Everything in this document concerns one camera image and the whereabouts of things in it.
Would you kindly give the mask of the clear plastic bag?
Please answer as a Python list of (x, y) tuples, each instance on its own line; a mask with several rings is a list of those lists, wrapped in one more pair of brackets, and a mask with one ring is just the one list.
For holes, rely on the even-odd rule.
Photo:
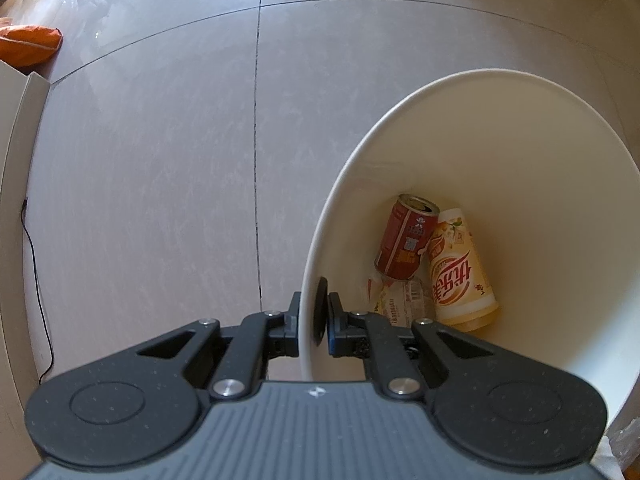
[(640, 480), (639, 419), (631, 419), (623, 429), (611, 430), (603, 437), (591, 465), (611, 480)]

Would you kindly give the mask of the white round trash bin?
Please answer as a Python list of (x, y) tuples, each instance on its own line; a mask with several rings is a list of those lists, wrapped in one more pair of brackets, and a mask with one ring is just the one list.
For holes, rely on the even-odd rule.
[(501, 312), (493, 344), (567, 370), (623, 409), (639, 376), (639, 170), (579, 96), (515, 70), (468, 70), (416, 90), (349, 156), (323, 206), (300, 302), (302, 374), (359, 379), (314, 339), (327, 280), (349, 310), (400, 194), (468, 220)]

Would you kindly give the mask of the crumpled paper wrapper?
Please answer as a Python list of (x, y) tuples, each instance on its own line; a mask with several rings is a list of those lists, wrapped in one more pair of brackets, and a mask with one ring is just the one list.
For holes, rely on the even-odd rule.
[(408, 328), (419, 318), (432, 318), (433, 299), (420, 278), (394, 281), (375, 275), (368, 279), (367, 297), (371, 311), (385, 316), (390, 324)]

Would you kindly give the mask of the yellow milk tea cup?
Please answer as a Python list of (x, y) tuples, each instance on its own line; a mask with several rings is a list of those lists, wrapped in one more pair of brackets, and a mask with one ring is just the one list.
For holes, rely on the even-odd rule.
[(426, 256), (440, 324), (469, 333), (495, 321), (500, 306), (460, 208), (439, 213)]

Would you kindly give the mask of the orange cushion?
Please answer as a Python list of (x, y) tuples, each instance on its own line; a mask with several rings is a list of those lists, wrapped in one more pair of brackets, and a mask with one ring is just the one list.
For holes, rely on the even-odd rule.
[(39, 25), (1, 27), (0, 58), (14, 68), (29, 68), (47, 62), (62, 46), (57, 28)]

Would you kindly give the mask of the red drink can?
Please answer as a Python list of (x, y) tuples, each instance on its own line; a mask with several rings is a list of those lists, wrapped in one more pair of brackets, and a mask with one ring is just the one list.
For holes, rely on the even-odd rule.
[(419, 270), (438, 215), (438, 206), (429, 200), (400, 194), (390, 211), (375, 269), (391, 280), (410, 280)]

